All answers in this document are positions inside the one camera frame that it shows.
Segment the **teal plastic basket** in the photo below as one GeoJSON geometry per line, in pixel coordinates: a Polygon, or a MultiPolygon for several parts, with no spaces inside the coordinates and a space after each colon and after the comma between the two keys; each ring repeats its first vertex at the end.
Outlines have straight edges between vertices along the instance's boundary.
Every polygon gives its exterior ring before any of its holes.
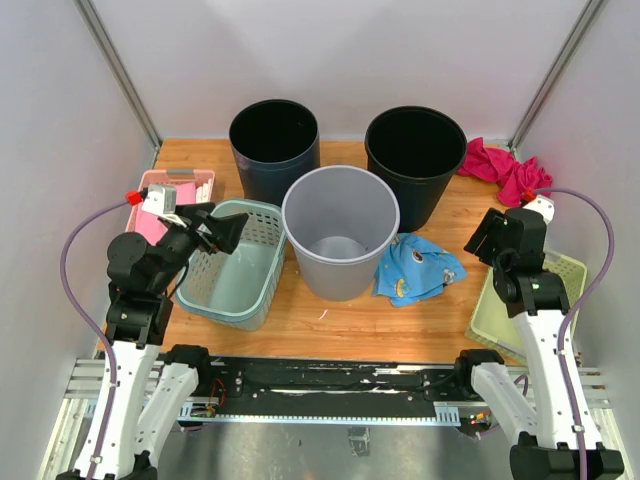
{"type": "Polygon", "coordinates": [[[278,206],[227,199],[215,217],[246,213],[233,254],[195,252],[184,283],[174,296],[184,310],[236,329],[255,331],[265,322],[284,263],[286,234],[278,206]]]}

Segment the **pale green plastic basket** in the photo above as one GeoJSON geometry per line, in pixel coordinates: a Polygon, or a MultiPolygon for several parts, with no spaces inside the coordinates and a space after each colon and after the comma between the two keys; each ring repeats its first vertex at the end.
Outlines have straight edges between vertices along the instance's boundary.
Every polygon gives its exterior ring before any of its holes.
{"type": "MultiPolygon", "coordinates": [[[[573,306],[583,294],[587,267],[584,263],[554,251],[547,251],[544,268],[561,277],[569,303],[573,306]]],[[[479,299],[465,336],[486,348],[496,350],[503,358],[525,365],[525,351],[516,327],[507,316],[504,303],[493,286],[493,271],[488,269],[479,299]]]]}

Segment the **dark blue plastic bin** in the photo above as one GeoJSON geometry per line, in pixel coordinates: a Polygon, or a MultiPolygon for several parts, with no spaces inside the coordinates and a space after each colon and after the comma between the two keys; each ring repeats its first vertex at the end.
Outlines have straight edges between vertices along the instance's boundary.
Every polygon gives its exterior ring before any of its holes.
{"type": "Polygon", "coordinates": [[[281,206],[289,188],[320,166],[320,135],[304,105],[269,99],[241,110],[229,128],[244,196],[281,206]]]}

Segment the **black ribbed plastic bin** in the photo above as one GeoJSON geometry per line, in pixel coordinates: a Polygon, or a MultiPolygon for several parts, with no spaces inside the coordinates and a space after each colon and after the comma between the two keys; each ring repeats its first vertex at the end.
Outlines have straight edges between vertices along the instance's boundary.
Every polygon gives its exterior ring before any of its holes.
{"type": "Polygon", "coordinates": [[[466,157],[467,139],[449,116],[422,106],[377,115],[364,139],[367,169],[393,191],[402,233],[422,228],[466,157]]]}

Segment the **grey plastic bin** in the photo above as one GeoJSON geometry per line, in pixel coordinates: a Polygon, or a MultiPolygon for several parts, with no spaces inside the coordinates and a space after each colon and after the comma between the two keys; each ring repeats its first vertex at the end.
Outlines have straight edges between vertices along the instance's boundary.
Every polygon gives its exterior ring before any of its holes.
{"type": "Polygon", "coordinates": [[[296,180],[282,220],[300,272],[315,295],[348,301],[373,281],[399,230],[398,201],[375,174],[354,166],[315,169],[296,180]]]}

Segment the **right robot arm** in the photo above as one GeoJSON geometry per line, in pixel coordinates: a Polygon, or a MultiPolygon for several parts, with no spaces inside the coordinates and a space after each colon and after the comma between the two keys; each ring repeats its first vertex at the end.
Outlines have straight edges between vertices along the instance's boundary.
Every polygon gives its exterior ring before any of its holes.
{"type": "Polygon", "coordinates": [[[495,350],[460,353],[453,387],[480,397],[511,442],[515,479],[617,479],[622,454],[607,448],[584,396],[568,332],[570,304],[561,277],[544,268],[551,207],[489,209],[465,251],[492,269],[493,286],[519,333],[533,404],[495,350]]]}

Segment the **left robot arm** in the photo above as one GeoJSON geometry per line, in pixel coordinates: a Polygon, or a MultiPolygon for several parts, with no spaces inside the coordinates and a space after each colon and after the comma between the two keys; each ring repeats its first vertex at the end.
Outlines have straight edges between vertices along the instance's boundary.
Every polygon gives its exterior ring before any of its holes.
{"type": "Polygon", "coordinates": [[[170,284],[197,251],[233,253],[249,220],[246,213],[216,217],[213,207],[170,208],[161,216],[167,230],[156,244],[137,232],[110,242],[105,327],[77,310],[105,348],[97,410],[74,466],[62,478],[157,478],[160,454],[186,399],[212,388],[207,348],[178,345],[168,353],[152,395],[145,394],[173,309],[170,284]]]}

